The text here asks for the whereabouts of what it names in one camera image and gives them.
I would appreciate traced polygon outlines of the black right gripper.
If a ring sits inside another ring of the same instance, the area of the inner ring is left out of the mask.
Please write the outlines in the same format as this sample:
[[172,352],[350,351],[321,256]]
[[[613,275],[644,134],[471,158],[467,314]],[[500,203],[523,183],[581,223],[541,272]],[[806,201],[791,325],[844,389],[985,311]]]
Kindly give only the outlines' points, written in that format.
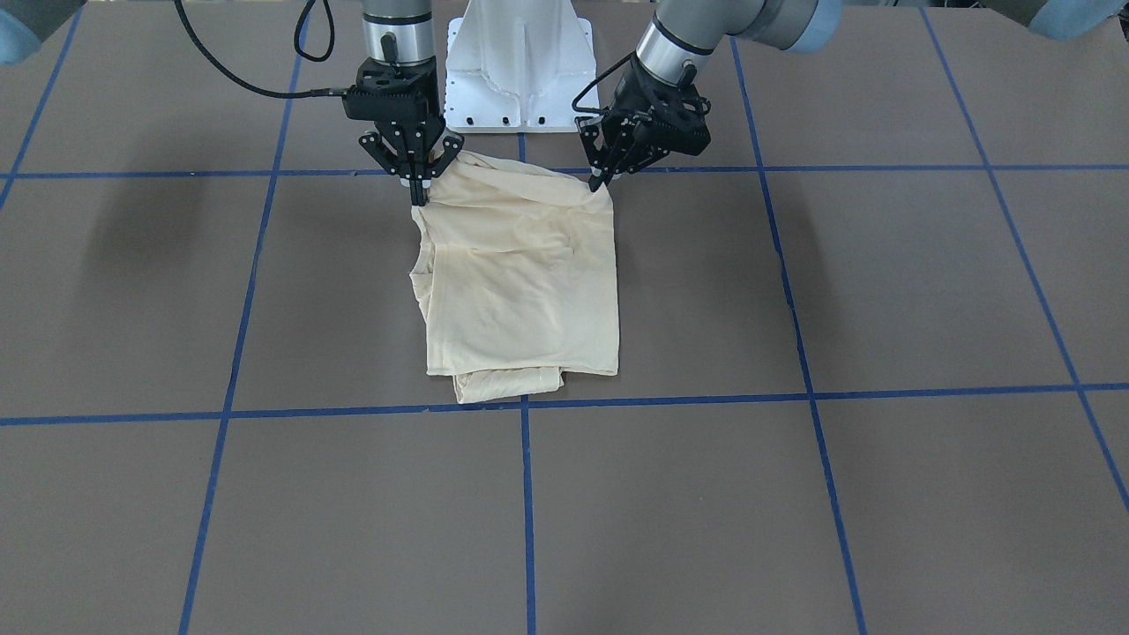
[[[419,63],[390,64],[366,59],[356,72],[356,82],[343,101],[345,116],[375,123],[422,124],[427,132],[441,132],[438,97],[438,62],[435,56]],[[444,131],[432,148],[419,160],[400,155],[379,131],[366,131],[358,145],[390,176],[399,177],[408,189],[411,205],[429,202],[429,189],[452,164],[465,145],[465,137]]]

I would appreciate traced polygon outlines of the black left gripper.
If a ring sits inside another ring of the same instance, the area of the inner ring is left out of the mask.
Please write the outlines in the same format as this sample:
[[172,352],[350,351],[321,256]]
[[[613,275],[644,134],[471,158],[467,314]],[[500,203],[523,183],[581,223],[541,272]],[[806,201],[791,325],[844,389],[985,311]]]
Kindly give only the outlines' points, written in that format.
[[698,156],[711,141],[706,124],[711,104],[695,87],[695,62],[681,62],[673,84],[653,76],[637,56],[625,56],[622,62],[625,68],[610,104],[609,130],[603,131],[604,118],[598,114],[575,119],[590,169],[587,185],[592,192],[619,176],[648,168],[669,153]]

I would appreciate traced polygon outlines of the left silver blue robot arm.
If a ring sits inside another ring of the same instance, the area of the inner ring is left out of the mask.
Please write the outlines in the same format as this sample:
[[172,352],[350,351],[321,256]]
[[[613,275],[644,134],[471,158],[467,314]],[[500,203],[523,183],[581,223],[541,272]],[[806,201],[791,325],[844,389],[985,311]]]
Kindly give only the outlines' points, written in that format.
[[711,103],[695,80],[723,40],[807,54],[834,36],[842,8],[840,1],[660,1],[634,50],[572,101],[590,191],[671,153],[703,153]]

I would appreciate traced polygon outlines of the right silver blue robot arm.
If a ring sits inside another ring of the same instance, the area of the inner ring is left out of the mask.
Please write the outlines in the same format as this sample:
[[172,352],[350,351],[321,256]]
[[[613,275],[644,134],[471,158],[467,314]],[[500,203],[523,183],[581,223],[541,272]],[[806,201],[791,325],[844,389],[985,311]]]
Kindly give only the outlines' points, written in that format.
[[443,114],[430,1],[364,1],[368,56],[342,98],[345,116],[371,123],[358,142],[410,191],[429,202],[439,179],[464,145]]

